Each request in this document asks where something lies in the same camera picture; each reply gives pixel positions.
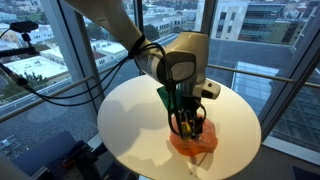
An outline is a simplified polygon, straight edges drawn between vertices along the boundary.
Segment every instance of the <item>tree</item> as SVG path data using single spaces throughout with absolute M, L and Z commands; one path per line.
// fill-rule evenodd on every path
M 143 27 L 143 29 L 144 29 L 144 35 L 146 36 L 147 39 L 151 41 L 159 39 L 159 32 L 153 25 L 151 24 L 146 25 Z
M 90 39 L 105 39 L 101 27 L 95 23 L 88 24 L 87 32 Z
M 46 83 L 48 82 L 47 78 L 43 78 L 42 75 L 36 75 L 35 73 L 32 73 L 32 75 L 24 73 L 26 79 L 29 82 L 29 85 L 33 87 L 35 90 L 39 90 L 42 87 L 46 87 Z M 15 95 L 21 94 L 23 91 L 25 91 L 22 87 L 18 86 L 14 81 L 9 81 L 7 85 L 3 88 L 3 96 L 1 99 L 10 98 Z M 16 96 L 13 98 L 13 100 L 21 98 L 20 96 Z

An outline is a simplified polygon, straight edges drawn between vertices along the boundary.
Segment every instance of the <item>floor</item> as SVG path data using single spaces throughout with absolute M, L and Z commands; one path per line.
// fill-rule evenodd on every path
M 117 164 L 110 153 L 105 153 L 97 161 L 97 167 L 101 173 L 104 173 L 113 162 Z M 255 159 L 243 171 L 228 180 L 295 180 L 291 170 L 292 165 L 320 174 L 320 166 L 262 145 Z M 128 177 L 130 171 L 125 172 L 123 179 L 131 180 L 132 178 Z

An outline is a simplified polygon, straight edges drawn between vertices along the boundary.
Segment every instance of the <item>green object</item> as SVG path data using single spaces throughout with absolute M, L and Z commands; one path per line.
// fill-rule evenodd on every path
M 166 88 L 164 86 L 160 87 L 157 89 L 157 92 L 161 98 L 161 101 L 163 103 L 163 105 L 166 107 L 166 109 L 168 110 L 168 92 L 166 91 Z M 181 98 L 181 93 L 179 93 L 178 91 L 176 91 L 176 97 L 177 97 L 177 105 L 178 105 L 178 109 L 179 107 L 181 107 L 181 101 L 180 101 L 180 98 Z M 173 112 L 173 99 L 171 97 L 171 108 L 170 108 L 170 112 Z

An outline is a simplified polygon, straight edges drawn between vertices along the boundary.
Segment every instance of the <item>rooftop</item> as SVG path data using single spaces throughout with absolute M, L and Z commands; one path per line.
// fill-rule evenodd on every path
M 52 49 L 41 51 L 40 54 L 41 55 L 52 54 L 52 55 L 54 55 L 56 57 L 63 58 L 59 47 L 55 47 L 55 48 L 52 48 Z
M 120 43 L 107 41 L 107 40 L 92 41 L 91 46 L 92 46 L 92 49 L 94 49 L 93 46 L 95 46 L 96 49 L 113 53 L 113 54 L 126 50 Z
M 57 64 L 42 56 L 36 56 L 20 61 L 6 63 L 5 66 L 11 69 L 16 74 L 21 74 L 24 76 L 24 73 L 30 75 L 35 73 L 36 75 L 42 75 L 46 78 L 50 78 L 57 74 L 68 71 L 66 66 Z

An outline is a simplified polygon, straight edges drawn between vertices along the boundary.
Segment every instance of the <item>white building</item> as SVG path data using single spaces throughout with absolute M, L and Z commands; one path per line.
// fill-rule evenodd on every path
M 64 59 L 63 59 L 63 56 L 60 52 L 59 47 L 40 51 L 40 55 L 57 63 L 57 64 L 60 64 L 62 66 L 66 66 L 66 63 L 64 62 Z
M 9 28 L 8 24 L 0 24 L 0 33 L 3 33 L 6 29 Z M 28 33 L 31 39 L 31 44 L 43 44 L 45 40 L 51 39 L 54 37 L 50 25 L 39 25 L 39 28 Z M 14 42 L 18 47 L 26 46 L 26 43 L 23 41 L 21 34 L 15 31 L 9 30 L 2 37 L 3 40 L 8 42 Z
M 6 63 L 5 66 L 16 74 L 25 76 L 25 73 L 29 75 L 35 73 L 35 75 L 42 75 L 46 78 L 51 78 L 68 71 L 66 66 L 54 63 L 41 56 L 35 56 L 32 58 L 23 59 L 21 61 Z
M 10 50 L 10 49 L 18 49 L 19 47 L 17 46 L 16 43 L 13 42 L 6 42 L 0 40 L 0 51 L 4 50 Z
M 30 13 L 37 12 L 38 7 L 35 5 L 34 1 L 16 1 L 17 8 L 21 11 L 26 11 Z
M 93 41 L 91 48 L 97 67 L 118 61 L 128 55 L 128 51 L 120 43 L 107 40 Z M 55 63 L 66 66 L 59 47 L 41 51 L 40 54 Z
M 158 21 L 151 21 L 148 24 L 144 23 L 144 25 L 149 25 L 149 24 L 151 24 L 158 30 L 160 38 L 171 33 L 171 29 L 172 29 L 171 21 L 162 19 Z
M 201 30 L 204 5 L 205 5 L 205 1 L 198 1 L 194 31 Z
M 151 5 L 148 4 L 146 5 L 148 8 L 148 11 L 146 12 L 146 14 L 151 14 L 151 15 L 174 15 L 176 14 L 176 12 L 174 11 L 174 8 L 167 8 L 167 7 L 162 7 L 162 6 L 156 6 L 156 5 Z
M 250 0 L 221 0 L 218 2 L 211 39 L 238 40 Z
M 300 19 L 305 10 L 307 3 L 288 3 L 284 8 L 283 18 L 287 19 Z

